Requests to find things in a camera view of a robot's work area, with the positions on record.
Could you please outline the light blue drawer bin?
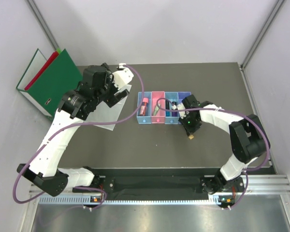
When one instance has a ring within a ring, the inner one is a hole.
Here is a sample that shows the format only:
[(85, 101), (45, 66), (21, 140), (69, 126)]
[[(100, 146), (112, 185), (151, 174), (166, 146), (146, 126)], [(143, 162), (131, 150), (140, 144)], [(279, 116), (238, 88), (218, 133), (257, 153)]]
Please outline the light blue drawer bin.
[[(172, 105), (172, 102), (175, 102), (175, 104), (178, 104), (179, 98), (177, 92), (165, 92), (165, 98), (170, 101), (170, 104)], [(172, 124), (177, 125), (178, 124), (178, 117), (172, 117), (172, 112), (169, 117), (165, 117), (165, 124)]]
[(151, 124), (152, 116), (152, 94), (151, 92), (144, 92), (144, 97), (142, 98), (142, 93), (138, 92), (138, 103), (137, 106), (141, 106), (137, 112), (137, 121), (139, 124)]

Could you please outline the purple drawer bin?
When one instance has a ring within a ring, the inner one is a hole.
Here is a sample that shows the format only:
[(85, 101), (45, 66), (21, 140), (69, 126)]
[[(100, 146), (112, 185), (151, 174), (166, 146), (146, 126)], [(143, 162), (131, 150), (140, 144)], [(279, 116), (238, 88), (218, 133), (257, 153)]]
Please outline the purple drawer bin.
[[(190, 96), (191, 95), (191, 92), (179, 92), (178, 93), (178, 97), (179, 97), (179, 102), (178, 104), (182, 103), (182, 100), (187, 97), (187, 96)], [(179, 112), (179, 117), (180, 118), (185, 118), (187, 115), (185, 112)]]

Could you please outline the blue capped black highlighter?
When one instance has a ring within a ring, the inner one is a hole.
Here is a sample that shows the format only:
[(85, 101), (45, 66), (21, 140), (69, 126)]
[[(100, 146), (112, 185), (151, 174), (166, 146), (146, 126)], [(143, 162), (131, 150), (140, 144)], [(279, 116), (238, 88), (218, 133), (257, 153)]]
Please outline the blue capped black highlighter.
[(166, 117), (169, 117), (171, 115), (171, 112), (169, 110), (171, 110), (171, 104), (168, 100), (165, 101), (165, 109), (166, 111)]

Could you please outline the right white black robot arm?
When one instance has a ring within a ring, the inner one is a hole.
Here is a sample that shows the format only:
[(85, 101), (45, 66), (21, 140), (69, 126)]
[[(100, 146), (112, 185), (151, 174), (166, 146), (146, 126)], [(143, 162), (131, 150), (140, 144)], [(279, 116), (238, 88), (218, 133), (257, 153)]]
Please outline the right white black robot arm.
[(227, 113), (211, 102), (197, 101), (194, 95), (185, 97), (172, 109), (179, 110), (179, 122), (189, 138), (193, 137), (203, 122), (230, 135), (232, 155), (214, 177), (203, 181), (204, 191), (209, 194), (228, 191), (241, 172), (270, 149), (270, 142), (255, 114), (244, 116)]

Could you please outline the green highlighter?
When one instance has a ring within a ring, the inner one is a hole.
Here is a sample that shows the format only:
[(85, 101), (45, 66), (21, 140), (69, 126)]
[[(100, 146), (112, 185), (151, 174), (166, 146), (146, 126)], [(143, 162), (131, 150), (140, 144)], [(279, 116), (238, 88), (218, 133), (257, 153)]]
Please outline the green highlighter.
[(160, 103), (157, 103), (154, 110), (153, 110), (152, 116), (156, 116), (159, 110), (160, 110)]

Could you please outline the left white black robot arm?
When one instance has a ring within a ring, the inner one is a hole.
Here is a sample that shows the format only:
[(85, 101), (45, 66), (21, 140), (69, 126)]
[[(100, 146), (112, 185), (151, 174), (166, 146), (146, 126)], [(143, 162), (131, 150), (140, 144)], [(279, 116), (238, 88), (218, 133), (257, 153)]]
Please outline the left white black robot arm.
[(100, 180), (89, 167), (62, 169), (58, 168), (58, 164), (81, 124), (85, 123), (101, 102), (111, 108), (128, 96), (129, 91), (124, 86), (133, 77), (124, 63), (119, 64), (115, 72), (111, 72), (106, 63), (84, 69), (83, 78), (77, 87), (67, 91), (60, 100), (38, 155), (29, 165), (19, 164), (17, 172), (53, 197), (65, 189), (78, 186), (91, 192), (96, 191)]

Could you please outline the clear mesh zipper pouch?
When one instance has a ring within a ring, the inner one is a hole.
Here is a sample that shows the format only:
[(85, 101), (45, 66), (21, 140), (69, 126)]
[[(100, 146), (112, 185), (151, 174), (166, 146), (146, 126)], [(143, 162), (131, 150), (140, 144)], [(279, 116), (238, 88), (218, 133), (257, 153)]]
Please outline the clear mesh zipper pouch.
[(118, 121), (124, 104), (127, 100), (127, 96), (115, 104), (113, 107), (109, 107), (105, 102), (101, 102), (94, 112), (91, 112), (86, 122), (113, 122)]

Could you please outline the pink drawer bin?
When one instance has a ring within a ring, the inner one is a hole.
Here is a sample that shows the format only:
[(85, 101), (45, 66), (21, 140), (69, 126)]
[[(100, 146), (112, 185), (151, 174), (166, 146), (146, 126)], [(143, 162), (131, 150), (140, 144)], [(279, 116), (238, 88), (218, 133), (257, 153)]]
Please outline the pink drawer bin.
[(165, 92), (164, 91), (152, 91), (152, 124), (164, 124), (165, 123), (165, 111), (160, 108), (165, 108)]

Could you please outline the pink capped crayon tube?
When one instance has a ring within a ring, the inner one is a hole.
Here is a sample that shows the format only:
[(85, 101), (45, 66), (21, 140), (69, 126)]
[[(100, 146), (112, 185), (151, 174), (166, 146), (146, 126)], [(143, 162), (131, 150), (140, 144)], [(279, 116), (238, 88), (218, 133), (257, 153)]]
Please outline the pink capped crayon tube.
[(141, 108), (140, 108), (140, 114), (139, 114), (140, 116), (146, 116), (148, 104), (149, 104), (149, 98), (144, 97), (141, 104)]

